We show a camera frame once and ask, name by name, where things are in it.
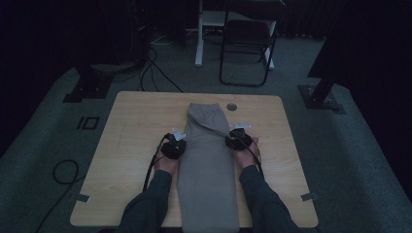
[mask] hand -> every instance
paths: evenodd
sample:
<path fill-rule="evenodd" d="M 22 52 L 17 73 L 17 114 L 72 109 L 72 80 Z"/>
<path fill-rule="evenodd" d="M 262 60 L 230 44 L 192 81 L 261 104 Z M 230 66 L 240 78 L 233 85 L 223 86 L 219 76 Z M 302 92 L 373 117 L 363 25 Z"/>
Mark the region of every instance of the hand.
<path fill-rule="evenodd" d="M 155 171 L 162 170 L 162 171 L 170 173 L 170 175 L 172 176 L 175 173 L 176 168 L 178 167 L 178 164 L 179 164 L 179 160 L 170 159 L 166 157 L 160 150 L 158 151 L 156 155 L 155 161 L 157 161 L 157 163 L 154 165 Z"/>
<path fill-rule="evenodd" d="M 256 155 L 258 156 L 258 138 L 257 137 L 252 137 L 252 140 L 254 143 L 251 143 L 249 146 L 249 149 Z M 233 155 L 236 158 L 237 163 L 240 165 L 240 167 L 243 169 L 245 167 L 254 165 L 256 166 L 256 162 L 254 159 L 254 156 L 251 154 L 249 150 L 234 150 Z"/>

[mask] gray carpet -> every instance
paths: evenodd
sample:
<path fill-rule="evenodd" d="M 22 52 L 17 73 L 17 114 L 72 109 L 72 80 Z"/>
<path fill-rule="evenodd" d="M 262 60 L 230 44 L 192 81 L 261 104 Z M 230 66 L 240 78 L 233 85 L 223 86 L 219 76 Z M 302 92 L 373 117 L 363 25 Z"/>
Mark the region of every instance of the gray carpet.
<path fill-rule="evenodd" d="M 209 36 L 210 40 L 219 40 Z M 316 84 L 307 79 L 322 42 L 312 39 L 278 39 L 276 68 L 263 87 L 220 84 L 219 47 L 205 45 L 203 66 L 194 67 L 196 40 L 185 47 L 153 45 L 158 65 L 184 92 L 278 95 L 282 98 L 303 170 L 312 192 L 322 232 L 412 232 L 412 205 L 402 191 L 384 154 L 353 102 L 348 89 L 336 85 L 332 92 L 347 115 L 307 110 L 299 84 Z M 98 65 L 101 70 L 121 66 Z M 262 67 L 233 67 L 240 78 L 257 79 Z M 160 91 L 178 90 L 154 68 Z M 51 88 L 37 112 L 0 160 L 0 232 L 34 232 L 42 218 L 63 194 L 67 185 L 52 178 L 55 164 L 64 159 L 79 163 L 79 176 L 86 174 L 105 122 L 118 92 L 136 90 L 137 75 L 118 75 L 106 99 L 62 103 L 79 76 L 68 71 Z M 144 88 L 155 91 L 151 70 Z M 77 129 L 82 117 L 100 117 L 96 129 Z M 63 166 L 57 176 L 70 181 L 73 166 Z M 70 215 L 82 183 L 76 183 L 50 214 L 41 232 L 98 232 L 98 227 L 75 227 Z M 303 229 L 303 232 L 318 232 Z"/>

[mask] chair leg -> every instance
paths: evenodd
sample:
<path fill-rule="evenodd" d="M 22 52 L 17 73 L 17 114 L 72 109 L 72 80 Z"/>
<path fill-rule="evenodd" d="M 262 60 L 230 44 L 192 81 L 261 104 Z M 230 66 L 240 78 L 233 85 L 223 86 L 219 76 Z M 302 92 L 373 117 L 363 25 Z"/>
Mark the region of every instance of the chair leg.
<path fill-rule="evenodd" d="M 262 53 L 261 53 L 261 55 L 260 55 L 260 59 L 258 60 L 258 62 L 261 62 L 261 61 L 263 60 L 263 58 L 264 58 L 264 54 L 266 53 L 267 48 L 268 48 L 268 47 L 266 47 L 266 48 L 262 48 Z"/>
<path fill-rule="evenodd" d="M 264 79 L 263 82 L 260 85 L 263 85 L 264 83 L 266 83 L 267 80 L 267 74 L 269 73 L 269 68 L 270 68 L 270 61 L 272 60 L 272 56 L 273 56 L 273 49 L 275 48 L 275 43 L 272 43 L 272 46 L 270 47 L 270 53 L 269 53 L 269 57 L 267 58 L 266 61 L 266 70 L 264 71 Z"/>
<path fill-rule="evenodd" d="M 225 45 L 225 40 L 224 40 L 224 34 L 223 34 L 223 40 L 222 40 L 222 46 L 221 46 L 221 66 L 219 67 L 219 80 L 221 81 L 221 83 L 226 84 L 222 78 L 224 45 Z"/>

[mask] black backdrop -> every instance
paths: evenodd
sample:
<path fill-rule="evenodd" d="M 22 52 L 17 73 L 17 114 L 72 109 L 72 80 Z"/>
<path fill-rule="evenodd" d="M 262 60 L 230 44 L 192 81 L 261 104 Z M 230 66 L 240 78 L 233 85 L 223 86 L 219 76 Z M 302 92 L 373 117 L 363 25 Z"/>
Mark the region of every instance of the black backdrop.
<path fill-rule="evenodd" d="M 132 1 L 0 0 L 0 155 L 55 80 L 74 66 L 73 60 L 118 63 L 134 58 L 129 56 Z M 198 1 L 136 2 L 150 3 L 155 26 L 177 40 L 185 40 L 186 28 L 197 27 Z M 343 0 L 284 2 L 288 13 L 280 34 L 323 39 Z M 221 10 L 223 0 L 204 0 L 203 6 Z"/>
<path fill-rule="evenodd" d="M 411 42 L 410 1 L 348 0 L 309 74 L 351 90 L 410 200 Z"/>

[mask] wooden table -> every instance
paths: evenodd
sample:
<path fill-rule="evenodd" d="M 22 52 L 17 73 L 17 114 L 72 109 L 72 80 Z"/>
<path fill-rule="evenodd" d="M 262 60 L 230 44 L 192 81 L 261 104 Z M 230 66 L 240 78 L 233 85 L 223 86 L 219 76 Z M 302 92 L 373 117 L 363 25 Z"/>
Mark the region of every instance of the wooden table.
<path fill-rule="evenodd" d="M 259 137 L 262 169 L 269 185 L 288 206 L 299 227 L 315 227 L 318 218 L 313 202 L 302 201 L 309 192 L 291 129 L 277 96 L 232 94 L 119 93 L 109 115 L 96 153 L 86 175 L 81 194 L 88 202 L 77 201 L 71 223 L 77 226 L 117 226 L 127 203 L 142 191 L 156 146 L 175 127 L 185 130 L 190 103 L 219 103 L 229 124 L 245 121 L 253 127 L 247 133 Z M 234 103 L 237 110 L 226 108 Z M 241 227 L 251 227 L 243 190 L 236 192 Z M 163 227 L 181 227 L 177 175 L 169 195 L 169 211 Z"/>

